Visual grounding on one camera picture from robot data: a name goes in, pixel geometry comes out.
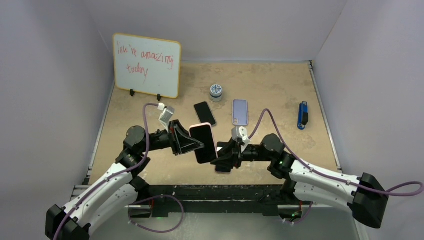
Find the small black phone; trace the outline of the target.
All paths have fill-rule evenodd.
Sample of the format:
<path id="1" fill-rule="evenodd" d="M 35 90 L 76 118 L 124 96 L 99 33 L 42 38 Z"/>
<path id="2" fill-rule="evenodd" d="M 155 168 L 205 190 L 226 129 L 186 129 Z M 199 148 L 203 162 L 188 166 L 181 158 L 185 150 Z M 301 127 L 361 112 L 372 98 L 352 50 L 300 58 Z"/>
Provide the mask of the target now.
<path id="1" fill-rule="evenodd" d="M 213 136 L 212 125 L 208 122 L 195 124 L 189 128 L 190 137 L 201 142 L 202 148 L 194 151 L 198 164 L 211 163 L 218 158 L 218 152 Z"/>

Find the purple phone black screen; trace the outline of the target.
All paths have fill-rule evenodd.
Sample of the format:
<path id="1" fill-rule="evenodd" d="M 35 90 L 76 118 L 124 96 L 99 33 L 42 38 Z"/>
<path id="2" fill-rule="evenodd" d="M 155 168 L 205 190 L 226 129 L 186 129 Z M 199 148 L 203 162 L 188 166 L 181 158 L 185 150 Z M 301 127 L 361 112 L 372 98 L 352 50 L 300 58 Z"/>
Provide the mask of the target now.
<path id="1" fill-rule="evenodd" d="M 218 174 L 230 174 L 232 171 L 231 167 L 216 165 L 215 166 L 215 172 Z"/>

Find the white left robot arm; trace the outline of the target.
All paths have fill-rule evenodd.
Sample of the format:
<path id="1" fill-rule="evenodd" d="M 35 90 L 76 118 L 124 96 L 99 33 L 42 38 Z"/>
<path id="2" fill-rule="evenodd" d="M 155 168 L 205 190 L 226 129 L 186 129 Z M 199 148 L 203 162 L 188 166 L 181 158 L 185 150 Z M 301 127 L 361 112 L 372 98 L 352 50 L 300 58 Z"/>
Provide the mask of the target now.
<path id="1" fill-rule="evenodd" d="M 64 206 L 53 205 L 46 213 L 45 235 L 50 240 L 88 240 L 109 218 L 124 207 L 142 205 L 149 199 L 148 184 L 139 177 L 148 163 L 150 151 L 170 148 L 183 155 L 206 146 L 185 130 L 178 120 L 164 130 L 149 133 L 147 126 L 132 126 L 115 163 L 82 194 Z"/>

